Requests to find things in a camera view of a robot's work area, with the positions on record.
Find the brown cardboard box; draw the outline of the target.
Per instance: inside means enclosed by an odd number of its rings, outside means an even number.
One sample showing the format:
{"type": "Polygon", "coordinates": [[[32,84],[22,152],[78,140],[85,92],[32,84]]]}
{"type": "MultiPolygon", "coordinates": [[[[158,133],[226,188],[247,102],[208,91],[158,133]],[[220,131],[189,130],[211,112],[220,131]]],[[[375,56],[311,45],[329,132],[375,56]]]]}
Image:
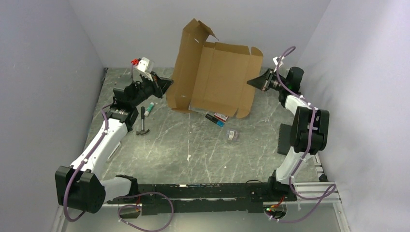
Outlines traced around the brown cardboard box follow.
{"type": "Polygon", "coordinates": [[[202,109],[245,118],[256,91],[247,81],[260,75],[263,53],[254,46],[209,42],[214,35],[195,18],[183,28],[173,84],[166,92],[168,107],[180,113],[202,109]]]}

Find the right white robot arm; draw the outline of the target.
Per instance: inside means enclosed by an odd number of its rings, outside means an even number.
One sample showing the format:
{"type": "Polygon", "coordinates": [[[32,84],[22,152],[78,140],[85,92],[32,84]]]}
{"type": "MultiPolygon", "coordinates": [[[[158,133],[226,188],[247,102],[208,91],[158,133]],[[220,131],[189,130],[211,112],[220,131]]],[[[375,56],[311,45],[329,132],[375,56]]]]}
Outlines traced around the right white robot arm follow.
{"type": "Polygon", "coordinates": [[[287,154],[267,182],[266,194],[273,201],[294,190],[294,178],[300,169],[327,145],[330,113],[304,100],[300,92],[303,75],[299,67],[291,67],[286,77],[267,69],[263,75],[247,81],[248,85],[262,91],[278,91],[282,107],[294,116],[291,125],[280,126],[278,151],[287,154]]]}

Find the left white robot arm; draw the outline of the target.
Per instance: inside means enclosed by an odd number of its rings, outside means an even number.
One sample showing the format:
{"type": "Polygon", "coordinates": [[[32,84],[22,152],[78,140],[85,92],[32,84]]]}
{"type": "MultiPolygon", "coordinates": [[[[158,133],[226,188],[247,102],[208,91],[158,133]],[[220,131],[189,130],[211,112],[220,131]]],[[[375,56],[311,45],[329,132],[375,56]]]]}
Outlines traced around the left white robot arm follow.
{"type": "Polygon", "coordinates": [[[68,167],[60,166],[55,172],[58,203],[65,217],[74,222],[68,210],[96,213],[102,205],[115,198],[127,203],[138,199],[136,178],[117,175],[101,181],[105,162],[115,152],[122,138],[130,131],[139,112],[138,105],[151,96],[162,98],[173,80],[152,74],[152,80],[142,77],[134,81],[126,77],[113,88],[113,102],[101,109],[103,123],[83,153],[68,167]]]}

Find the small red white box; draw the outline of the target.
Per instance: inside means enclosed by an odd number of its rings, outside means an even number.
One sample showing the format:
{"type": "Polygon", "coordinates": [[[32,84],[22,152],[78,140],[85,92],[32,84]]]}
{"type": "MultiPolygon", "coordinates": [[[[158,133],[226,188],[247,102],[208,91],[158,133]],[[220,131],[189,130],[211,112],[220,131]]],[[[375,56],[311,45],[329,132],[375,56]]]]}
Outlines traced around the small red white box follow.
{"type": "Polygon", "coordinates": [[[220,113],[215,113],[214,117],[216,117],[218,120],[226,122],[226,120],[229,118],[226,115],[220,114],[220,113]]]}

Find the green white glue stick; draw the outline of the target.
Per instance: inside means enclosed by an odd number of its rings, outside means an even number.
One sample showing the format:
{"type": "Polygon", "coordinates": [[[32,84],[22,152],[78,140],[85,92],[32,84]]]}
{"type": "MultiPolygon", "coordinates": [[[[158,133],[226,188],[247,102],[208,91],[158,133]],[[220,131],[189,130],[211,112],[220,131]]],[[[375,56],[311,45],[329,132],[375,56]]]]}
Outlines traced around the green white glue stick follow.
{"type": "Polygon", "coordinates": [[[152,109],[154,108],[155,105],[156,105],[156,104],[155,104],[154,102],[151,102],[151,103],[149,104],[149,106],[147,107],[147,109],[146,109],[145,112],[144,112],[144,116],[145,116],[145,117],[149,116],[149,114],[151,113],[151,111],[152,111],[152,109]]]}

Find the black blue marker pen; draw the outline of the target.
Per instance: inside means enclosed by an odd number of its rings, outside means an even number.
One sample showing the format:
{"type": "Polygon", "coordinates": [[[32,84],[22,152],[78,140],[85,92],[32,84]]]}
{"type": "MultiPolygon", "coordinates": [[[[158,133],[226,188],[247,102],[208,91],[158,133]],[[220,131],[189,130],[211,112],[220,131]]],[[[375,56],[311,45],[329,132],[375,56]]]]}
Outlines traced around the black blue marker pen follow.
{"type": "Polygon", "coordinates": [[[218,125],[218,126],[220,126],[220,127],[223,127],[224,124],[225,124],[223,121],[219,120],[218,118],[216,118],[216,117],[214,117],[214,116],[212,116],[212,115],[210,115],[210,114],[206,114],[205,117],[206,117],[208,120],[210,120],[211,122],[213,122],[214,124],[216,124],[216,125],[218,125]]]}

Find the right black rectangular pad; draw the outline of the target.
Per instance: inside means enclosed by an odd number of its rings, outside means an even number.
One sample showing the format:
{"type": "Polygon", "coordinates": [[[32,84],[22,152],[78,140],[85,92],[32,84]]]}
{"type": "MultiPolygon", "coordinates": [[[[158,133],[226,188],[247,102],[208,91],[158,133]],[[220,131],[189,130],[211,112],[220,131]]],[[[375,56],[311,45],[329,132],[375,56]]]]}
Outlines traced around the right black rectangular pad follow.
{"type": "Polygon", "coordinates": [[[279,135],[278,135],[278,149],[277,152],[281,155],[287,155],[291,143],[290,143],[290,136],[291,136],[291,125],[287,124],[280,124],[279,126],[279,135]]]}

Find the black handled claw hammer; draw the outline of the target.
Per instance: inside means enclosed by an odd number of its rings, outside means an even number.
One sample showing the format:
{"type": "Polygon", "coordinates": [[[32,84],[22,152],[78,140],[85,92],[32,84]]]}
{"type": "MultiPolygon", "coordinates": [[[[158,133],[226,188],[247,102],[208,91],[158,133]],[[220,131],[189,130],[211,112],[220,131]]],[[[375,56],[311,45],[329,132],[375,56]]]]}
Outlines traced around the black handled claw hammer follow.
{"type": "Polygon", "coordinates": [[[141,110],[141,129],[136,132],[136,135],[146,135],[150,132],[150,129],[146,129],[146,126],[145,126],[145,118],[146,118],[145,111],[146,111],[146,109],[145,109],[144,106],[141,106],[140,110],[141,110]]]}

